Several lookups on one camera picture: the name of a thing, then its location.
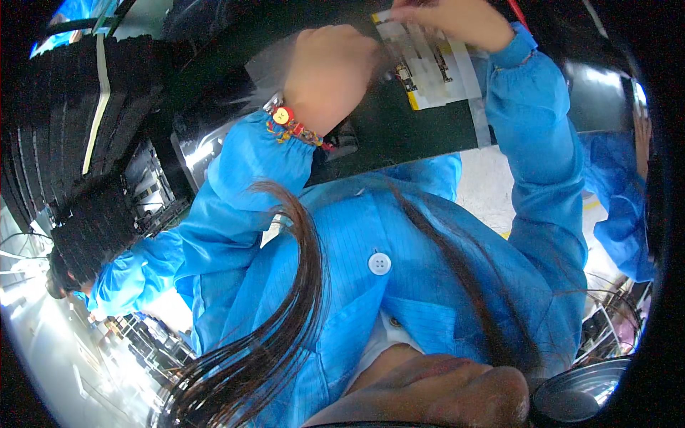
blue anti-static coat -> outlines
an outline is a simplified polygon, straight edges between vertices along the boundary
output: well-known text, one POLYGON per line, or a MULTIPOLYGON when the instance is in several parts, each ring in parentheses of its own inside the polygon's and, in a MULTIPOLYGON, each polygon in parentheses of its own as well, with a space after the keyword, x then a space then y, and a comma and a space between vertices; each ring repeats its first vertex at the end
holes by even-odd
POLYGON ((632 132, 578 134, 585 159, 585 190, 609 213, 594 234, 619 270, 636 282, 654 279, 645 227, 645 180, 637 173, 632 132))
POLYGON ((491 55, 486 106, 515 179, 516 218, 508 241, 440 197, 456 190, 457 157, 447 161, 452 174, 442 180, 425 177, 417 184, 411 177, 370 173, 303 190, 311 146, 292 138, 279 144, 266 130, 264 112, 248 116, 228 133, 189 217, 179 226, 186 261, 176 285, 194 298, 195 348, 206 353, 253 331, 278 308, 295 277, 294 238, 280 234, 260 248, 271 220, 268 210, 276 201, 245 192, 254 181, 270 179, 300 195, 316 223, 329 272, 321 335, 303 350, 302 369, 260 413, 256 426, 298 427, 339 399, 380 308, 426 353, 488 362, 484 333, 464 288, 436 245, 401 211, 388 180, 463 253, 510 341, 523 339, 506 294, 538 343, 545 374, 569 367, 580 343, 587 287, 582 150, 566 118, 569 94, 561 72, 534 49, 525 30, 516 29, 511 44, 491 55), (489 260, 464 234, 482 246, 489 260), (369 270, 376 252, 392 262, 385 275, 369 270))
POLYGON ((178 228, 144 239, 102 266, 86 307, 89 311, 99 308, 108 316, 138 312, 173 288, 183 261, 178 228))

elastic cuff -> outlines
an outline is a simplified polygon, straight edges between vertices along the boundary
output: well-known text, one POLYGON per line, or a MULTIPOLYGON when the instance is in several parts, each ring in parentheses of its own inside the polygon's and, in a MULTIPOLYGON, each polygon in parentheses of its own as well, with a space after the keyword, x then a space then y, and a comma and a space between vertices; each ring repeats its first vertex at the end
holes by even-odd
POLYGON ((499 52, 490 54, 490 60, 500 68, 514 68, 518 66, 538 47, 533 36, 521 23, 512 23, 511 26, 514 32, 516 32, 516 36, 509 43, 509 46, 499 52))

worker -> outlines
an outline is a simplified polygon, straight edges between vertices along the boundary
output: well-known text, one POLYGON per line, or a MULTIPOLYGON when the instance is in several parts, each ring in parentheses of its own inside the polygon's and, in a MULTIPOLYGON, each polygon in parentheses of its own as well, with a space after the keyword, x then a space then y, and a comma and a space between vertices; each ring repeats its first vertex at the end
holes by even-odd
MULTIPOLYGON (((588 249, 561 72, 485 0, 397 0, 392 14, 490 52, 486 113, 515 180, 508 241, 410 179, 303 190, 378 46, 349 25, 302 31, 282 93, 233 126, 179 226, 200 357, 161 425, 519 426, 531 386, 570 367, 588 249), (275 205, 289 234, 260 248, 275 205)), ((451 194, 458 178, 425 182, 451 194)))
POLYGON ((62 299, 73 294, 86 303, 89 312, 122 316, 145 309, 162 293, 173 288, 176 270, 183 262, 178 228, 162 231, 124 251, 104 264, 94 281, 79 284, 54 248, 47 282, 49 294, 62 299))
POLYGON ((635 282, 652 281, 645 200, 651 121, 644 107, 633 111, 634 130, 579 132, 585 159, 585 190, 595 193, 608 213, 594 235, 611 260, 635 282))

hand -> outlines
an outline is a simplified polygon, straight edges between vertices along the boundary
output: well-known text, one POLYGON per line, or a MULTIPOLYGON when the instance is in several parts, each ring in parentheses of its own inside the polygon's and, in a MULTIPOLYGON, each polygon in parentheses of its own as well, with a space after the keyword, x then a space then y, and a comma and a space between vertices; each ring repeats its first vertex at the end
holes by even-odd
POLYGON ((342 122, 366 93, 376 48, 351 25, 302 31, 284 88, 295 120, 322 136, 342 122))
POLYGON ((441 29, 446 35, 488 52, 506 48, 514 30, 485 0, 434 0, 420 7, 410 0, 395 0, 392 18, 403 23, 441 29))
POLYGON ((635 125, 635 154, 638 174, 647 179, 647 160, 649 159, 649 141, 651 140, 651 120, 647 117, 645 106, 633 107, 633 124, 635 125))

white button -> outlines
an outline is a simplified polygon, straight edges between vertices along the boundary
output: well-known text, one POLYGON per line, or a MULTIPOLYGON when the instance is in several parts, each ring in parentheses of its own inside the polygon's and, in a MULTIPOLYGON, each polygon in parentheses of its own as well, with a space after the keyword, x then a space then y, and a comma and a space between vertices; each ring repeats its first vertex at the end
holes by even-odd
POLYGON ((390 258, 383 253, 376 253, 369 258, 369 269, 375 275, 385 275, 390 270, 390 258))

